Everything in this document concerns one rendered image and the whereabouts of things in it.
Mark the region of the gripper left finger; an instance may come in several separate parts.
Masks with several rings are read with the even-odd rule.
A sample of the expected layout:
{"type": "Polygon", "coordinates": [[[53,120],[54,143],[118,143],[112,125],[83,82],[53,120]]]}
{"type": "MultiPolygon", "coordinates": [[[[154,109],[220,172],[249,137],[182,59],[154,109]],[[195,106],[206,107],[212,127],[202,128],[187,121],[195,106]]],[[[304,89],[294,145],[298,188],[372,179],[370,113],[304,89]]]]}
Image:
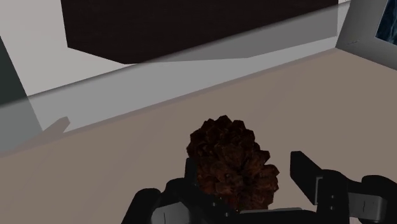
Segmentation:
{"type": "Polygon", "coordinates": [[[121,224],[231,224],[231,209],[213,195],[200,190],[197,166],[193,159],[185,162],[185,175],[167,182],[165,190],[143,188],[132,199],[121,224]],[[155,210],[182,203],[187,220],[171,221],[162,214],[154,221],[155,210]]]}

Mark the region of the brown pine cone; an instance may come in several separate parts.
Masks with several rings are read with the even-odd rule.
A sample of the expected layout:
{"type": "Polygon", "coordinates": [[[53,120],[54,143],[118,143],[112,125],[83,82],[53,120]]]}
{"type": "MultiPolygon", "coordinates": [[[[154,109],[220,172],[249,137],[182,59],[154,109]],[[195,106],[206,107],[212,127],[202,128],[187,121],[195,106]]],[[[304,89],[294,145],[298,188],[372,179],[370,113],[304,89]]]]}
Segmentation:
{"type": "Polygon", "coordinates": [[[255,134],[242,120],[226,115],[208,119],[190,134],[186,152],[197,166],[197,182],[206,194],[236,211],[268,209],[279,189],[279,170],[268,164],[255,134]]]}

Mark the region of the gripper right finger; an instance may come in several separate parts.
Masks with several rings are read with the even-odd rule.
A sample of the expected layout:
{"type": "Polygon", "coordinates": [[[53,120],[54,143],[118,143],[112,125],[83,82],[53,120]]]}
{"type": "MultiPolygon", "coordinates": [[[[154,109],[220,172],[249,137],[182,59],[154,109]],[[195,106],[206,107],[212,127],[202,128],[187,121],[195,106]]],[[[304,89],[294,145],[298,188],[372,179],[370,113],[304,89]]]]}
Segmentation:
{"type": "Polygon", "coordinates": [[[367,175],[353,181],[341,172],[322,169],[301,151],[290,153],[289,174],[317,206],[320,224],[397,224],[397,183],[367,175]]]}

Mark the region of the grey framed wall picture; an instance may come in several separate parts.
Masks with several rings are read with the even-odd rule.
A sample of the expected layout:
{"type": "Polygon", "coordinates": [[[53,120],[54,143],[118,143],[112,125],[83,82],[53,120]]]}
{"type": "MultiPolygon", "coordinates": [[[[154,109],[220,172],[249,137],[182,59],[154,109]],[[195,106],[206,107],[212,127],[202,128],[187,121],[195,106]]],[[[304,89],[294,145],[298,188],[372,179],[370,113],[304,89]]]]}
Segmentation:
{"type": "Polygon", "coordinates": [[[336,47],[397,70],[397,0],[350,0],[336,47]]]}

